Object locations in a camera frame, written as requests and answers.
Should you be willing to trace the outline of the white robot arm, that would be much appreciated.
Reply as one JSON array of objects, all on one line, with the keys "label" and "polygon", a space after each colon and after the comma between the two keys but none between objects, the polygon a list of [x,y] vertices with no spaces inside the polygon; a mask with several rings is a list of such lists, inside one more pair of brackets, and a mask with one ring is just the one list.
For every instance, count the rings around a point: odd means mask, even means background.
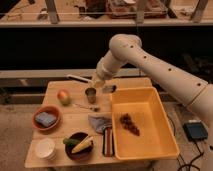
[{"label": "white robot arm", "polygon": [[213,84],[149,54],[142,49],[142,41],[138,36],[116,34],[109,41],[109,51],[96,66],[92,76],[92,86],[103,86],[106,80],[112,79],[127,63],[141,69],[208,126],[207,147],[200,171],[211,171],[213,169]]}]

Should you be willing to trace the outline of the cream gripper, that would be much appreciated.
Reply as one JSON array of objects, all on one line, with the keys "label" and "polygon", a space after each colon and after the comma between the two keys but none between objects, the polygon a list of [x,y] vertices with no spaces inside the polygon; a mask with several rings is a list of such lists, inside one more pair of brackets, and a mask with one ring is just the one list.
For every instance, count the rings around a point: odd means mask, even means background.
[{"label": "cream gripper", "polygon": [[96,67],[98,77],[93,77],[91,86],[100,88],[105,85],[104,80],[112,79],[121,68],[121,61],[116,59],[112,53],[107,53],[100,59]]}]

